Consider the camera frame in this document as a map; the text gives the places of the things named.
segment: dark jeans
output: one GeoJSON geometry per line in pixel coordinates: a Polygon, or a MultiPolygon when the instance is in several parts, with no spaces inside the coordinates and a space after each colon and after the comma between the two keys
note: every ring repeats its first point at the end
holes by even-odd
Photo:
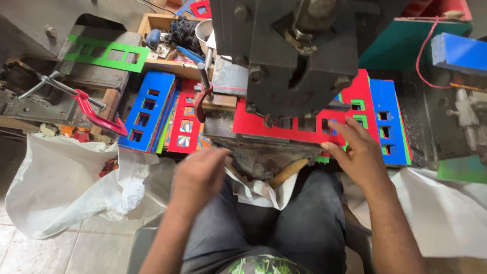
{"type": "Polygon", "coordinates": [[[286,257],[315,273],[346,272],[343,187],[313,171],[279,215],[265,246],[250,246],[238,221],[227,182],[198,215],[183,257],[183,273],[217,273],[235,260],[259,254],[286,257]]]}

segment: metal plate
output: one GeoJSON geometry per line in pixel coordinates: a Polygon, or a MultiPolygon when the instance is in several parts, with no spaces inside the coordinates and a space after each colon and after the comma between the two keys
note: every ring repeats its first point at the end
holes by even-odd
{"type": "Polygon", "coordinates": [[[140,20],[149,9],[134,0],[17,0],[0,1],[0,51],[29,54],[57,59],[68,34],[81,15],[89,14],[120,23],[128,31],[136,32],[140,20]],[[57,35],[49,38],[45,27],[56,29],[57,35]]]}

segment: nut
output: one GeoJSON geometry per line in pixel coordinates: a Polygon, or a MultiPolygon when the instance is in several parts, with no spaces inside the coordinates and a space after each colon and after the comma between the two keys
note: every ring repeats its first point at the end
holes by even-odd
{"type": "Polygon", "coordinates": [[[342,76],[338,77],[335,80],[335,89],[340,92],[343,89],[349,88],[352,85],[352,81],[350,81],[350,78],[348,76],[342,76]]]}
{"type": "Polygon", "coordinates": [[[265,72],[261,66],[251,66],[249,70],[249,75],[253,82],[258,83],[264,78],[265,72]]]}
{"type": "Polygon", "coordinates": [[[50,25],[46,25],[44,31],[49,38],[56,38],[57,36],[57,30],[50,25]]]}
{"type": "Polygon", "coordinates": [[[237,63],[237,65],[240,65],[240,66],[247,65],[247,60],[245,60],[245,57],[243,57],[242,55],[237,55],[235,57],[235,62],[237,63]]]}
{"type": "Polygon", "coordinates": [[[245,19],[247,19],[247,7],[242,4],[237,4],[237,7],[235,8],[235,11],[233,13],[239,21],[244,21],[245,19]]]}

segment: wooden block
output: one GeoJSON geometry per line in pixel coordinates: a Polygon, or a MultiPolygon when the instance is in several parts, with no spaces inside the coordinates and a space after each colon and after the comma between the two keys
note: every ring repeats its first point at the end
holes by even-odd
{"type": "Polygon", "coordinates": [[[178,54],[177,49],[171,49],[171,51],[169,51],[168,55],[166,56],[166,58],[164,58],[164,60],[172,61],[177,54],[178,54]]]}
{"type": "MultiPolygon", "coordinates": [[[[196,93],[196,97],[200,96],[201,92],[196,93]]],[[[230,95],[219,95],[213,94],[214,98],[211,101],[208,101],[208,97],[203,100],[203,108],[204,109],[216,109],[216,110],[228,110],[228,111],[235,111],[237,107],[237,97],[230,96],[230,95]]]]}
{"type": "MultiPolygon", "coordinates": [[[[115,111],[117,110],[118,103],[120,101],[120,93],[116,89],[107,89],[102,102],[107,105],[107,108],[98,113],[98,116],[112,121],[115,111]]],[[[101,134],[102,128],[93,126],[90,133],[91,134],[101,134]]]]}
{"type": "Polygon", "coordinates": [[[21,120],[17,120],[10,117],[0,116],[0,127],[8,127],[15,129],[22,129],[25,131],[39,131],[39,127],[31,125],[21,120]]]}

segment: bolt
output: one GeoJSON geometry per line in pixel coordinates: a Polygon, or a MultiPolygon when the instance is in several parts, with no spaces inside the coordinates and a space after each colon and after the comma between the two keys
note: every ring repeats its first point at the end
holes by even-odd
{"type": "Polygon", "coordinates": [[[247,19],[247,14],[248,14],[247,7],[245,7],[242,4],[237,4],[234,14],[239,21],[244,21],[245,19],[247,19]]]}
{"type": "Polygon", "coordinates": [[[348,76],[342,76],[338,77],[335,80],[335,89],[337,92],[342,91],[343,89],[346,89],[352,85],[352,81],[350,81],[350,78],[348,76]]]}
{"type": "Polygon", "coordinates": [[[57,30],[53,27],[51,27],[50,25],[46,25],[45,28],[44,28],[45,32],[46,32],[46,35],[49,37],[49,38],[56,38],[57,36],[57,30]]]}
{"type": "Polygon", "coordinates": [[[447,110],[447,116],[460,116],[460,112],[449,109],[447,110]]]}
{"type": "Polygon", "coordinates": [[[265,72],[261,66],[251,66],[249,75],[253,82],[260,82],[264,78],[265,72]]]}
{"type": "Polygon", "coordinates": [[[245,111],[248,113],[255,113],[255,104],[252,102],[247,102],[247,104],[245,105],[245,111]]]}
{"type": "Polygon", "coordinates": [[[245,57],[243,57],[242,55],[237,55],[235,57],[235,62],[237,63],[237,65],[240,65],[240,66],[247,65],[247,60],[245,60],[245,57]]]}

